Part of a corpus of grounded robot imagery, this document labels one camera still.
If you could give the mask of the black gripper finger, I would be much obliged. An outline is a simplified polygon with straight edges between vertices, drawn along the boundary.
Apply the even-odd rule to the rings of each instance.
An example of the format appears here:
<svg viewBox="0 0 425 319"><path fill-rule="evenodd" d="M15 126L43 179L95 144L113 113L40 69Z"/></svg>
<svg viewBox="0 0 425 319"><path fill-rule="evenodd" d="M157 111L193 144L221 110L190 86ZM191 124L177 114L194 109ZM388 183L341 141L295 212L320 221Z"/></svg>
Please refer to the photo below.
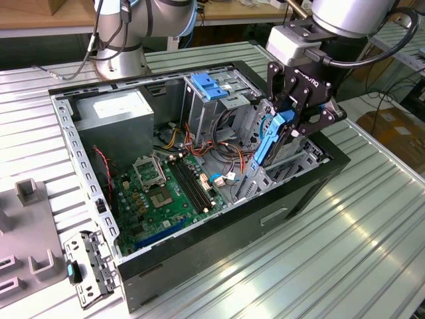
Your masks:
<svg viewBox="0 0 425 319"><path fill-rule="evenodd" d="M335 100L330 100L319 106L304 108L293 127L300 135L309 136L346 117L346 111Z"/></svg>
<svg viewBox="0 0 425 319"><path fill-rule="evenodd" d="M299 82L296 70L296 67L283 67L276 61L268 63L267 97L275 112L299 112L298 103L290 98Z"/></svg>

